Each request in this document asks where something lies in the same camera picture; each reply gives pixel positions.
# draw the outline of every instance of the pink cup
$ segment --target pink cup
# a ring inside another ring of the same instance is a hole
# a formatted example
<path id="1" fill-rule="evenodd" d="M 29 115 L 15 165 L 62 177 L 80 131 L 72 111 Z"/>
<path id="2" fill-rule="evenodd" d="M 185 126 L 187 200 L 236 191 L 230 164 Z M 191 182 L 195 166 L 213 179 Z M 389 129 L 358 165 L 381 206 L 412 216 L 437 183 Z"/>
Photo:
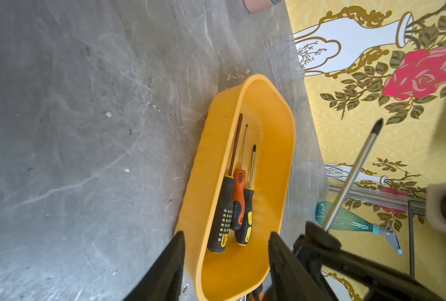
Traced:
<path id="1" fill-rule="evenodd" d="M 281 0 L 243 0 L 246 9 L 255 13 L 267 9 L 281 2 Z"/>

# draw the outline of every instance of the orange screwdriver handle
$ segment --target orange screwdriver handle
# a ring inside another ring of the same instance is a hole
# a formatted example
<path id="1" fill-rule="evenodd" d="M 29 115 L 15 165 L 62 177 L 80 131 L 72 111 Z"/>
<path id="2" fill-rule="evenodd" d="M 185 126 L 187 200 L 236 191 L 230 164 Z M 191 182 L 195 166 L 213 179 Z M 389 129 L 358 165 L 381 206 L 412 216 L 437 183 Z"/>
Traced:
<path id="1" fill-rule="evenodd" d="M 233 218 L 230 229 L 236 231 L 241 228 L 244 217 L 244 184 L 246 183 L 246 172 L 244 170 L 234 171 L 236 183 L 233 189 Z"/>
<path id="2" fill-rule="evenodd" d="M 263 300 L 263 283 L 260 284 L 256 290 L 250 293 L 249 301 L 262 301 Z"/>

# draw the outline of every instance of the teal plastic bottle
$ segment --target teal plastic bottle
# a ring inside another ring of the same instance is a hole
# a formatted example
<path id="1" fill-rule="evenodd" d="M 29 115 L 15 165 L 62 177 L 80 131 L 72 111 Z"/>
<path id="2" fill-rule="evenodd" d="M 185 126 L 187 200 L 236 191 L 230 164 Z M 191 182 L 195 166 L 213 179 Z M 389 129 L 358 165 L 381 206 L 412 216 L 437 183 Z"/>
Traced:
<path id="1" fill-rule="evenodd" d="M 319 202 L 316 205 L 315 219 L 320 225 L 323 224 L 328 211 L 332 208 L 333 203 L 328 201 Z M 373 232 L 374 224 L 364 220 L 360 216 L 341 208 L 338 212 L 333 225 L 330 227 L 332 230 L 343 231 L 367 231 Z"/>
<path id="2" fill-rule="evenodd" d="M 320 225 L 323 224 L 328 211 L 332 208 L 333 203 L 328 201 L 319 202 L 316 204 L 315 210 L 315 220 Z M 360 232 L 372 232 L 375 235 L 383 235 L 387 238 L 388 243 L 394 248 L 398 254 L 403 254 L 400 247 L 400 242 L 397 234 L 390 227 L 380 226 L 376 223 L 370 223 L 360 216 L 341 208 L 333 225 L 330 227 L 331 230 L 342 230 L 342 231 L 360 231 Z"/>

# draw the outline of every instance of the red rose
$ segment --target red rose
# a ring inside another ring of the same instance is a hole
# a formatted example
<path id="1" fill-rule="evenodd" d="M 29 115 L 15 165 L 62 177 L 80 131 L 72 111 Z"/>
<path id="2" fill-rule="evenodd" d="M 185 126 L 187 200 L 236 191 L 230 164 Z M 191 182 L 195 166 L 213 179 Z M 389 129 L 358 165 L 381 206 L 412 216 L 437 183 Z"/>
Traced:
<path id="1" fill-rule="evenodd" d="M 446 47 L 421 49 L 406 54 L 385 82 L 382 94 L 396 100 L 421 98 L 435 93 L 443 83 L 446 83 Z"/>
<path id="2" fill-rule="evenodd" d="M 404 190 L 399 190 L 399 189 L 390 188 L 390 187 L 385 187 L 384 189 L 382 189 L 382 192 L 392 193 L 392 194 L 399 195 L 399 196 L 406 196 L 407 195 L 406 191 L 404 191 Z M 393 212 L 395 212 L 395 214 L 405 213 L 405 211 L 403 211 L 403 210 L 388 208 L 388 207 L 385 207 L 385 206 L 380 206 L 380 207 L 385 212 L 392 212 L 393 211 Z"/>

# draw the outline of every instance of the metal pole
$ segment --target metal pole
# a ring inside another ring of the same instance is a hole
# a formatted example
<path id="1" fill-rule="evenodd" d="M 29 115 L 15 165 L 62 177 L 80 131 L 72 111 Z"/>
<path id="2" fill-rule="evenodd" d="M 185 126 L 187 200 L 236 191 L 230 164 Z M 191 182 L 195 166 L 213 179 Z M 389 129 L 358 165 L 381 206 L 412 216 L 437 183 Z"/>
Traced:
<path id="1" fill-rule="evenodd" d="M 415 245 L 413 240 L 413 210 L 411 201 L 408 202 L 408 238 L 410 249 L 410 277 L 415 279 Z"/>
<path id="2" fill-rule="evenodd" d="M 322 225 L 323 230 L 328 232 L 328 230 L 330 230 L 330 227 L 333 225 L 333 221 L 335 220 L 338 211 L 342 207 L 343 202 L 345 201 L 346 195 L 350 191 L 351 186 L 355 182 L 358 172 L 360 171 L 360 169 L 362 169 L 362 165 L 364 164 L 365 159 L 367 159 L 368 154 L 372 150 L 372 147 L 376 141 L 376 137 L 378 137 L 378 134 L 380 133 L 382 126 L 383 126 L 383 118 L 380 118 L 372 128 L 370 135 L 368 136 L 364 146 L 362 147 L 362 150 L 360 151 L 357 159 L 355 160 L 355 164 L 353 164 L 353 168 L 351 169 L 350 174 L 346 178 L 346 181 L 343 184 L 342 188 L 340 189 L 338 196 L 336 196 L 336 200 L 332 208 L 330 208 L 330 211 L 328 212 L 326 219 L 323 221 Z"/>

